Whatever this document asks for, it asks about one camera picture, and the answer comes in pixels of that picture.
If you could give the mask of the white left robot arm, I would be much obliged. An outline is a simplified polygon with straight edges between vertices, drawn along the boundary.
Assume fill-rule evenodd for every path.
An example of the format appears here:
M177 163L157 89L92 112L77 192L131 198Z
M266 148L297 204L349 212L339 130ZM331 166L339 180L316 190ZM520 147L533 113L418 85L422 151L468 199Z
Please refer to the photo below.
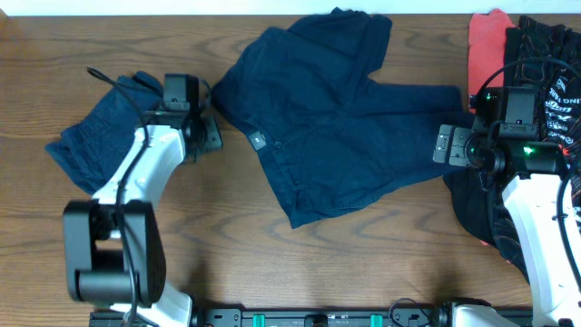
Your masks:
M216 122L202 115L199 87L166 85L141 115L131 149L89 201L64 208L67 291L78 302L116 312L121 326L193 326L191 296L166 279L155 218L174 170L222 147Z

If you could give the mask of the dark navy shorts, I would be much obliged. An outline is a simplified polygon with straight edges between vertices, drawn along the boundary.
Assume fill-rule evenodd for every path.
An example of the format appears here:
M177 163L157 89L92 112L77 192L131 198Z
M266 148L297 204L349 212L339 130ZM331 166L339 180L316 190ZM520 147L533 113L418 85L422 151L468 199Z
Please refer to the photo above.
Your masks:
M432 153L441 125L472 125L460 91L380 84L392 23L335 9L249 44L212 90L256 151L290 225L352 213L450 172Z

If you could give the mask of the navy blue garment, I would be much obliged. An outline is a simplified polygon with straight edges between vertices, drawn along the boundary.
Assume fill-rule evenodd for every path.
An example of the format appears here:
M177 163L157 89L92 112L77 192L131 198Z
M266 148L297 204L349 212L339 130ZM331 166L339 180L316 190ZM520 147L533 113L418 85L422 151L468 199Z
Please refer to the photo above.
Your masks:
M138 122L135 111L152 110L162 99L162 84L146 72L121 75L117 82L124 94L112 88L80 123L45 147L71 181L89 194L109 181L130 150Z

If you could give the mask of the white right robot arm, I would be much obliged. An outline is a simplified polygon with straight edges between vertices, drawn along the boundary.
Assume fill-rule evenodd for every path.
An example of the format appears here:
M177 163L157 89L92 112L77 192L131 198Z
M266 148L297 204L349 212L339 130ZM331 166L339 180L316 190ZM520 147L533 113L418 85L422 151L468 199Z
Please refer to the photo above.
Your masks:
M558 144L541 142L537 93L526 87L481 87L471 127L443 124L433 160L474 168L500 195L517 231L532 293L535 326L580 323L580 235L566 198L571 169Z

